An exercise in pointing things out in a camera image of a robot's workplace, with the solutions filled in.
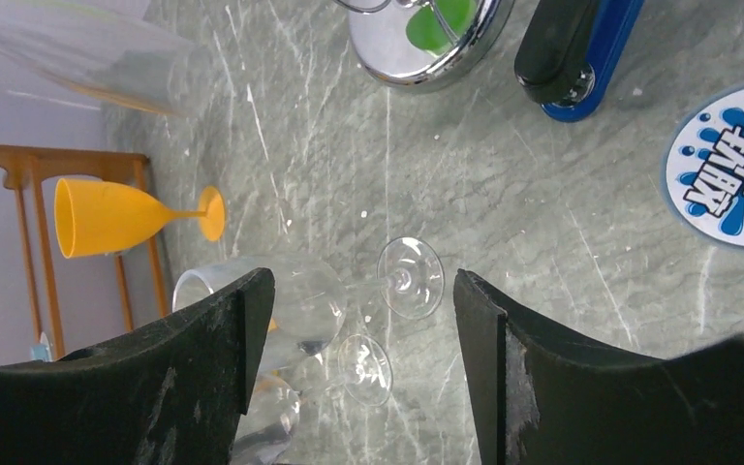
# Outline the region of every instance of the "glass stem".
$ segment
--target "glass stem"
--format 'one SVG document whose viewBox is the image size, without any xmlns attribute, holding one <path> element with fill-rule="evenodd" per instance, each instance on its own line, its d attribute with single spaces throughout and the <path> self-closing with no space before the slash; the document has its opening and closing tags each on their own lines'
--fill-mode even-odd
<svg viewBox="0 0 744 465">
<path fill-rule="evenodd" d="M 206 216 L 205 211 L 173 211 L 172 214 L 175 215 L 175 219 L 178 218 L 201 218 L 203 216 Z"/>
<path fill-rule="evenodd" d="M 381 291 L 392 285 L 393 278 L 390 276 L 384 276 L 383 278 L 374 278 L 366 281 L 360 281 L 358 283 L 350 284 L 346 287 L 347 291 L 350 292 L 361 292 L 362 295 L 371 295 L 375 291 Z"/>
<path fill-rule="evenodd" d="M 333 388 L 338 388 L 346 385 L 351 380 L 349 374 L 342 374 L 323 380 L 319 384 L 312 387 L 308 387 L 298 392 L 298 398 L 300 399 L 301 405 L 309 403 L 318 397 L 326 394 L 327 391 Z"/>
</svg>

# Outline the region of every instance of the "blue splash graphic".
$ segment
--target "blue splash graphic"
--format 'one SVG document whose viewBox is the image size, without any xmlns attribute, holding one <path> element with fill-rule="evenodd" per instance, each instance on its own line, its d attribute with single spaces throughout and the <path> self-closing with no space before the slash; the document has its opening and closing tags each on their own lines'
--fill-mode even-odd
<svg viewBox="0 0 744 465">
<path fill-rule="evenodd" d="M 740 126 L 743 128 L 744 134 L 744 111 L 741 108 L 728 108 L 723 111 L 721 118 L 724 122 L 729 124 L 731 127 Z M 711 114 L 701 113 L 697 116 L 697 119 L 702 122 L 708 122 L 711 120 Z M 708 142 L 708 144 L 714 144 L 720 138 L 720 132 L 716 129 L 707 127 L 703 128 L 697 134 L 697 137 L 702 142 Z M 680 149 L 680 153 L 684 156 L 692 156 L 697 154 L 700 160 L 707 160 L 711 155 L 711 150 L 707 148 L 697 149 L 686 145 Z M 691 186 L 695 183 L 698 174 L 696 172 L 684 172 L 677 176 L 677 182 L 685 186 Z M 705 205 L 695 202 L 688 202 L 686 204 L 686 212 L 695 217 L 703 216 L 707 213 Z M 742 190 L 740 190 L 734 197 L 731 207 L 728 209 L 724 217 L 720 220 L 719 229 L 723 234 L 736 236 L 743 232 L 744 228 L 744 197 Z"/>
<path fill-rule="evenodd" d="M 711 128 L 705 128 L 702 131 L 700 131 L 700 134 L 697 135 L 701 139 L 714 143 L 717 141 L 717 139 L 720 138 L 720 133 L 718 133 L 716 130 Z"/>
</svg>

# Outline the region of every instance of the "transparent glass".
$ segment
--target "transparent glass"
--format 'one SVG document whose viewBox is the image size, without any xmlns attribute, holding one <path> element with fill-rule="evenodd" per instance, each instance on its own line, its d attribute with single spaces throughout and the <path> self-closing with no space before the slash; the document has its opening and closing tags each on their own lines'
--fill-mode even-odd
<svg viewBox="0 0 744 465">
<path fill-rule="evenodd" d="M 0 52 L 77 92 L 162 114 L 197 113 L 212 88 L 207 48 L 64 0 L 0 0 Z"/>
<path fill-rule="evenodd" d="M 30 359 L 40 361 L 52 361 L 52 350 L 49 346 L 49 339 L 43 332 L 38 344 L 30 346 Z"/>
<path fill-rule="evenodd" d="M 275 276 L 272 322 L 259 370 L 277 370 L 319 354 L 346 318 L 346 289 L 326 263 L 306 254 L 238 257 L 185 271 L 175 284 L 172 311 L 195 303 L 255 268 Z"/>
<path fill-rule="evenodd" d="M 444 296 L 446 277 L 438 254 L 414 237 L 393 239 L 378 258 L 377 278 L 350 285 L 380 291 L 387 306 L 407 320 L 426 318 Z"/>
<path fill-rule="evenodd" d="M 297 392 L 282 379 L 258 375 L 249 412 L 240 420 L 230 449 L 230 465 L 269 465 L 292 442 L 300 420 Z"/>
<path fill-rule="evenodd" d="M 175 283 L 172 311 L 259 267 L 271 269 L 275 276 L 275 302 L 261 372 L 292 366 L 319 354 L 344 323 L 347 290 L 378 291 L 390 309 L 408 319 L 432 314 L 444 293 L 444 269 L 435 251 L 419 239 L 399 237 L 381 253 L 376 279 L 348 287 L 332 267 L 308 254 L 238 257 L 190 269 Z"/>
<path fill-rule="evenodd" d="M 362 15 L 372 15 L 386 8 L 391 0 L 333 0 L 338 5 L 346 8 L 350 12 L 360 13 Z M 398 0 L 402 6 L 411 6 L 416 1 Z"/>
<path fill-rule="evenodd" d="M 375 340 L 349 336 L 338 350 L 336 376 L 324 383 L 293 390 L 277 376 L 259 375 L 249 412 L 238 425 L 230 450 L 230 465 L 269 465 L 289 448 L 300 421 L 300 408 L 333 388 L 341 388 L 365 406 L 387 402 L 392 370 L 387 353 Z"/>
</svg>

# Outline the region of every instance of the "round coaster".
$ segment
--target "round coaster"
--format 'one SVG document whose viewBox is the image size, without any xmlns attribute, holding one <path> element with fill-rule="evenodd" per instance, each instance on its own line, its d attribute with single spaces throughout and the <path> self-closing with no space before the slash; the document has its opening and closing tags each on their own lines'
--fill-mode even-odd
<svg viewBox="0 0 744 465">
<path fill-rule="evenodd" d="M 198 219 L 201 233 L 206 240 L 214 242 L 224 235 L 224 226 L 227 222 L 227 211 L 224 207 L 224 198 L 218 189 L 207 186 L 201 192 L 198 200 L 198 211 L 205 211 L 206 215 Z"/>
<path fill-rule="evenodd" d="M 744 85 L 685 118 L 664 157 L 661 184 L 684 223 L 744 250 Z"/>
</svg>

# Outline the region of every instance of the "yellow plastic goblet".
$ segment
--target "yellow plastic goblet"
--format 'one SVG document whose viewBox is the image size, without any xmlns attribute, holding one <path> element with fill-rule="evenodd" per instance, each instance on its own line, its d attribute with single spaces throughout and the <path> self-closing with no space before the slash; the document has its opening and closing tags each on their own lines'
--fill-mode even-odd
<svg viewBox="0 0 744 465">
<path fill-rule="evenodd" d="M 178 218 L 198 218 L 203 236 L 216 241 L 224 233 L 224 199 L 208 186 L 197 211 L 176 211 L 140 189 L 115 182 L 59 179 L 55 186 L 55 233 L 68 259 L 129 249 Z"/>
</svg>

